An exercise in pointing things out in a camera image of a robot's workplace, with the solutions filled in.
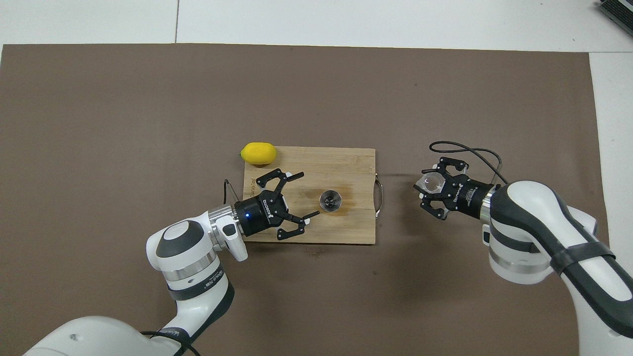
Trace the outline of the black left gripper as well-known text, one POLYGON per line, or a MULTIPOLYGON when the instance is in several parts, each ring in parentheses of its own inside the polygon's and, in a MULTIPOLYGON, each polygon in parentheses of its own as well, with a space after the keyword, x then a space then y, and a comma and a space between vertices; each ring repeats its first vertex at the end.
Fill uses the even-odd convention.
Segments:
POLYGON ((276 231, 278 241, 305 233, 305 227, 312 217, 318 216, 320 211, 314 211, 306 216, 299 217, 288 213, 285 197, 282 194, 283 187, 288 182, 303 178, 304 172, 292 174, 283 172, 281 169, 270 171, 259 178, 256 178, 256 185, 261 193, 246 200, 238 201, 234 205, 234 210, 244 236, 252 236, 262 232, 267 228, 279 227, 283 221, 296 223, 295 230, 286 231, 281 227, 276 231), (279 180, 273 191, 267 191, 267 183, 271 180, 279 180))

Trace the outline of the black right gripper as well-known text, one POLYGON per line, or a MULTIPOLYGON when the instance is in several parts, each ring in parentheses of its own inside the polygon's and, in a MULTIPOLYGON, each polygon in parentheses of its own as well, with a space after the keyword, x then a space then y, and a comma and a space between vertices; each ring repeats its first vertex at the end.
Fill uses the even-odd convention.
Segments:
POLYGON ((433 217, 445 221, 450 211, 479 219, 484 198, 495 185, 467 176, 469 165, 459 159, 441 156, 430 174, 447 178, 442 194, 420 193, 420 207, 433 217))

